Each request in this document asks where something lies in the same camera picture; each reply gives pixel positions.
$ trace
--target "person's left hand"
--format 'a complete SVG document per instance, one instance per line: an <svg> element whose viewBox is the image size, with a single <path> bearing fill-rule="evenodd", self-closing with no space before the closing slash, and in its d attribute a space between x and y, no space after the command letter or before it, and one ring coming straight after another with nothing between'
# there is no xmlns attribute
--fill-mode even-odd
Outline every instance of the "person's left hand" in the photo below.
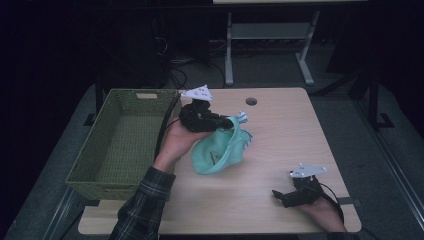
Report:
<svg viewBox="0 0 424 240"><path fill-rule="evenodd" d="M174 119L174 121L168 128L162 148L153 164L156 169L167 173L172 172L178 160L190 150L195 142L213 133L190 132L179 120Z"/></svg>

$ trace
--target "plaid shirt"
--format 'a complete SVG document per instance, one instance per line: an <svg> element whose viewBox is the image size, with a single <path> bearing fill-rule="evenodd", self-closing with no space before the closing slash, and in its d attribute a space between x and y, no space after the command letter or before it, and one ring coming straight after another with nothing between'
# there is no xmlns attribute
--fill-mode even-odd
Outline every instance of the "plaid shirt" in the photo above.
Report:
<svg viewBox="0 0 424 240"><path fill-rule="evenodd" d="M109 239L158 239L165 201L175 175L150 167L136 194L118 212L118 222Z"/></svg>

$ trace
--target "hand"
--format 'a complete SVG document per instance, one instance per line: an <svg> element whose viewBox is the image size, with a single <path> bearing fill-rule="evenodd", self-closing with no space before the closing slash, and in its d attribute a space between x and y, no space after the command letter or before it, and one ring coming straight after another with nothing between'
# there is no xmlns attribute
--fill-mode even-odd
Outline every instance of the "hand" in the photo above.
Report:
<svg viewBox="0 0 424 240"><path fill-rule="evenodd" d="M337 210L322 197L311 205L304 204L296 208L310 216L327 232L347 232Z"/></svg>
<svg viewBox="0 0 424 240"><path fill-rule="evenodd" d="M179 120L174 119L174 121L169 126L162 149L153 163L154 168L166 173L172 173L175 164L190 150L195 142L213 133L193 133L187 130Z"/></svg>

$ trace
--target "teal cloth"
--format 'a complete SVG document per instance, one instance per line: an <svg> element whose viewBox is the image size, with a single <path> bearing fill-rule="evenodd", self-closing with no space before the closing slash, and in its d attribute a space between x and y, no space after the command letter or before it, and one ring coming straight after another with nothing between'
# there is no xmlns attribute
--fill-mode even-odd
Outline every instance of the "teal cloth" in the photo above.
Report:
<svg viewBox="0 0 424 240"><path fill-rule="evenodd" d="M232 129L217 129L211 136L200 140L193 148L192 163L198 174L214 174L243 159L243 150L251 142L252 135L240 129L235 117Z"/></svg>

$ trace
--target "woven basket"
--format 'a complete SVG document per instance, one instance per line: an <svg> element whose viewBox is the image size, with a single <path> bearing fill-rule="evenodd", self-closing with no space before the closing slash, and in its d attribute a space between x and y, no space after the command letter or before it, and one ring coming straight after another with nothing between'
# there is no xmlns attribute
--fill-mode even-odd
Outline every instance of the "woven basket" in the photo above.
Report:
<svg viewBox="0 0 424 240"><path fill-rule="evenodd" d="M177 94L177 90L112 89L66 183L90 200L127 200L134 195L153 163L163 117ZM174 113L180 109L178 101Z"/></svg>

